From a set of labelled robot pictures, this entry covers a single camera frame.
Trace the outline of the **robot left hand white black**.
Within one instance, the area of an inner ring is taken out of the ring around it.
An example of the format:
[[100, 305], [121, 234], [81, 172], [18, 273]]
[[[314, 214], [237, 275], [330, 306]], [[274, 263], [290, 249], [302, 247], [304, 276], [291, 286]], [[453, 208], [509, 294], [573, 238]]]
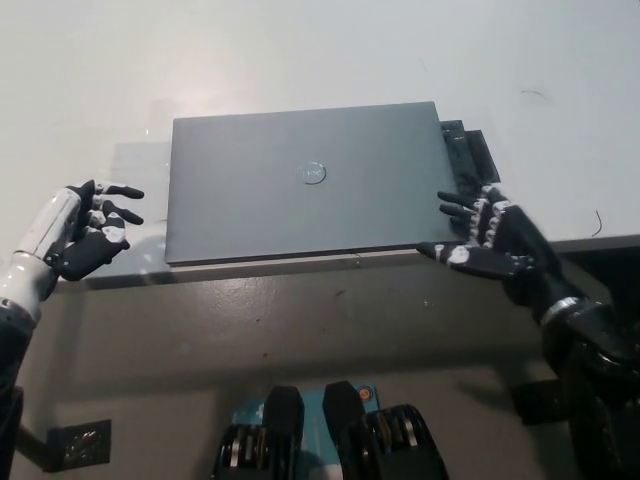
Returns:
[[97, 180], [59, 189], [36, 216], [17, 251], [42, 261], [65, 280], [83, 279], [130, 248], [128, 224], [144, 223], [139, 215], [115, 205], [111, 198], [116, 195], [144, 198], [136, 188]]

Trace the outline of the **robot right hand white black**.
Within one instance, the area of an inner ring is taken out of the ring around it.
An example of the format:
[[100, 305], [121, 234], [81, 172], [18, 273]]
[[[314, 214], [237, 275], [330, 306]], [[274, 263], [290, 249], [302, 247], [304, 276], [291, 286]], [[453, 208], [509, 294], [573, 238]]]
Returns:
[[502, 283], [507, 297], [544, 324], [588, 303], [563, 273], [559, 256], [526, 212], [496, 184], [476, 197], [440, 192], [440, 211], [467, 235], [458, 243], [421, 242], [416, 250], [450, 269]]

